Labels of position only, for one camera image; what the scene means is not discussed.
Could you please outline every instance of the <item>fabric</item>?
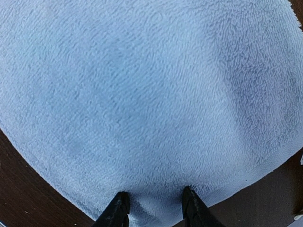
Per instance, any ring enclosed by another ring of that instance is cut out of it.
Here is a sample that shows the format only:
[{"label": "fabric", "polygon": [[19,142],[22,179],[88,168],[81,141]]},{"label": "fabric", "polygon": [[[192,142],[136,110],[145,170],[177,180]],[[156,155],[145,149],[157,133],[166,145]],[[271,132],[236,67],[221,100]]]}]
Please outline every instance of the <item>fabric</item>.
[{"label": "fabric", "polygon": [[182,220],[303,147],[303,36],[287,0],[4,0],[0,127],[96,219]]}]

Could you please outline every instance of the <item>towel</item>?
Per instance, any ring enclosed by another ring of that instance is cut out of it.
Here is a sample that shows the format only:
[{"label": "towel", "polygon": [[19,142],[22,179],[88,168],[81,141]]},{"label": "towel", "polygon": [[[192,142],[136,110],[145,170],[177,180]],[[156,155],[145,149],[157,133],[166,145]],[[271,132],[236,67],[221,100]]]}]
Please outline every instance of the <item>towel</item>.
[{"label": "towel", "polygon": [[0,127],[96,219],[182,220],[303,147],[303,35],[287,0],[4,0]]}]

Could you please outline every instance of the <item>terry cloth towel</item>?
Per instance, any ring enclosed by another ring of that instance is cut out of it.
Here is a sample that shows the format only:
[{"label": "terry cloth towel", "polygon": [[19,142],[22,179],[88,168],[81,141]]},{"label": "terry cloth towel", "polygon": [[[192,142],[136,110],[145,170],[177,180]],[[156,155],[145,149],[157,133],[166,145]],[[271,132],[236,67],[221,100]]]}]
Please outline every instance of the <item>terry cloth towel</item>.
[{"label": "terry cloth towel", "polygon": [[303,35],[287,0],[2,0],[0,127],[96,219],[182,220],[303,146]]}]

